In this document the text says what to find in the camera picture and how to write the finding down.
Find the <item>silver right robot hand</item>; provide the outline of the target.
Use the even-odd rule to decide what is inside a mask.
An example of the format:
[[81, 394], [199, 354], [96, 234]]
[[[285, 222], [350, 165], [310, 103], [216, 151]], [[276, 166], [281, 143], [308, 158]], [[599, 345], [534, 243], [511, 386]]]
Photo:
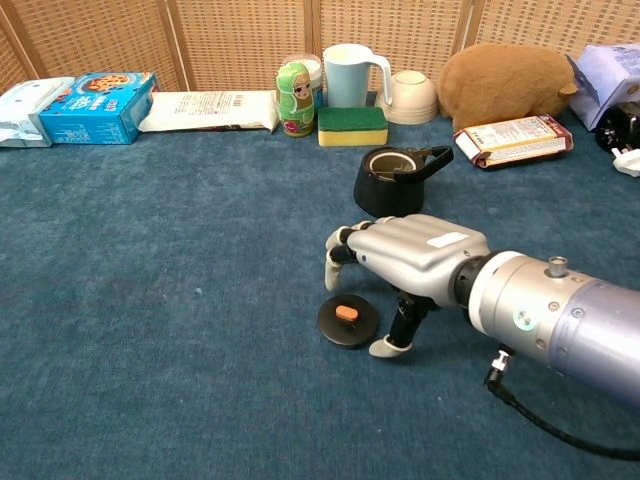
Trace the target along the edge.
[[344, 265], [355, 263], [397, 292], [398, 309], [390, 332], [369, 347], [369, 354], [377, 358], [409, 351], [430, 311], [458, 303], [454, 283], [463, 264], [490, 253], [481, 232], [426, 214], [341, 226], [328, 237], [325, 250], [327, 290], [337, 287]]

